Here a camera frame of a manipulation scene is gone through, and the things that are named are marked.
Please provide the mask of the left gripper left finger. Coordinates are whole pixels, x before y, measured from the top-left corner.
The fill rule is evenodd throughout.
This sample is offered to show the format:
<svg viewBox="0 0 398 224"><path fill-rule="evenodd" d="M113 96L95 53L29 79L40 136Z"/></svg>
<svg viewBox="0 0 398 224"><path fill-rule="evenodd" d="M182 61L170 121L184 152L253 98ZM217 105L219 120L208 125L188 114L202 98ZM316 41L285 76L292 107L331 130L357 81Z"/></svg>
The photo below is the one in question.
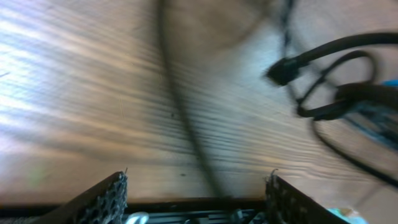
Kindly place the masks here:
<svg viewBox="0 0 398 224"><path fill-rule="evenodd" d="M40 217L41 224L121 223L127 207L127 176L119 171Z"/></svg>

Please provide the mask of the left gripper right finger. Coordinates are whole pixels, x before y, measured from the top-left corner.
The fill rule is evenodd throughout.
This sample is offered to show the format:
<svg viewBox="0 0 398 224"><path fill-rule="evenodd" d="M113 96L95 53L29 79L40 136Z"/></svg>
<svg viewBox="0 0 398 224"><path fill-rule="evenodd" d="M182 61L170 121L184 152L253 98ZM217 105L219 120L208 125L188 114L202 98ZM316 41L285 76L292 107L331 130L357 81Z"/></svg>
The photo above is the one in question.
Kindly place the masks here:
<svg viewBox="0 0 398 224"><path fill-rule="evenodd" d="M266 219L268 224L348 224L275 174L266 180Z"/></svg>

